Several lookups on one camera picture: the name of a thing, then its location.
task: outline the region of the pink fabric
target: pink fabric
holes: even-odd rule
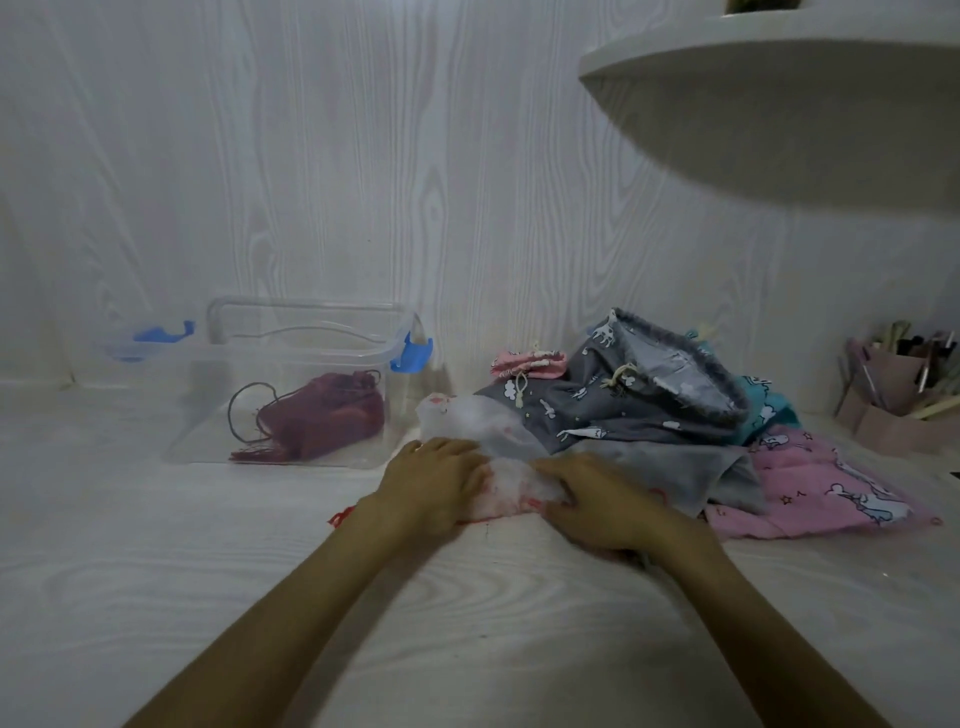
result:
[[[526,374],[532,379],[556,379],[566,371],[563,352],[501,352],[490,365],[490,373],[498,379]]]
[[[921,515],[873,477],[844,462],[829,442],[804,430],[771,427],[751,448],[751,457],[767,513],[755,516],[708,505],[707,520],[720,536],[793,538],[857,526],[889,526]]]

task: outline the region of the teal fabric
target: teal fabric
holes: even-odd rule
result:
[[[695,328],[686,333],[688,339],[699,336]],[[706,341],[698,342],[697,348],[713,354],[713,347]],[[737,376],[735,380],[750,400],[750,417],[731,437],[731,445],[748,445],[773,425],[802,426],[790,400],[771,389],[772,381],[756,376]]]

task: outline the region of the left hand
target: left hand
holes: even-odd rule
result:
[[[472,440],[435,437],[407,443],[387,465],[371,499],[413,535],[442,536],[467,512],[491,476],[490,458]]]

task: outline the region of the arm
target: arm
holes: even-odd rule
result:
[[[576,498],[574,506],[549,504],[544,513],[564,534],[590,546],[644,551],[673,576],[767,728],[889,728],[744,578],[705,523],[664,507],[590,455],[536,467]]]
[[[347,610],[402,546],[450,531],[489,469],[476,443],[405,446],[376,493],[127,723],[273,725]]]

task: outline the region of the clear plastic storage box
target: clear plastic storage box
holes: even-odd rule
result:
[[[180,364],[188,422],[174,460],[373,468],[409,424],[406,379],[433,351],[411,342],[419,325],[397,303],[220,298],[104,348],[148,372]]]

